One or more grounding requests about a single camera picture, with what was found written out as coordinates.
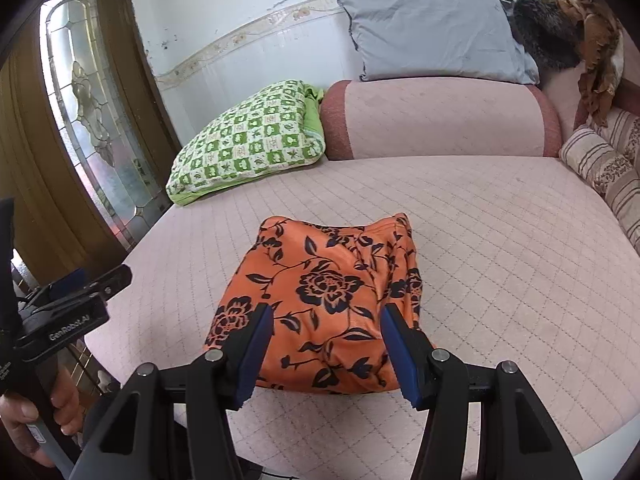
folded green quilt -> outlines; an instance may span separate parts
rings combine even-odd
[[[209,123],[180,150],[166,192],[178,205],[293,166],[324,153],[322,90],[282,81],[260,90]]]

folded orange clothing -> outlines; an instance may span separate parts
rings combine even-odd
[[[220,348],[261,303],[274,333],[257,385],[362,394],[398,388],[380,335],[393,303],[418,327],[422,280],[405,214],[365,227],[267,218],[220,301],[205,348]]]

human hand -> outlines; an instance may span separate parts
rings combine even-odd
[[[60,430],[66,435],[76,434],[82,428],[82,413],[78,388],[71,379],[66,368],[60,368],[56,382],[51,391],[51,403],[56,408],[53,418],[60,425]],[[0,397],[0,418],[15,447],[25,456],[46,467],[53,467],[54,463],[40,448],[31,435],[27,423],[38,419],[35,405],[18,394],[7,392]]]

decorative tile border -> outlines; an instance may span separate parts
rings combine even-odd
[[[175,88],[196,72],[220,57],[270,34],[287,30],[300,23],[310,22],[344,12],[337,0],[307,0],[258,18],[209,43],[169,72],[156,76],[160,91]]]

black fur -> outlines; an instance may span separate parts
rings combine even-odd
[[[516,0],[510,22],[516,40],[539,68],[562,70],[580,63],[576,46],[582,24],[574,25],[555,0]]]

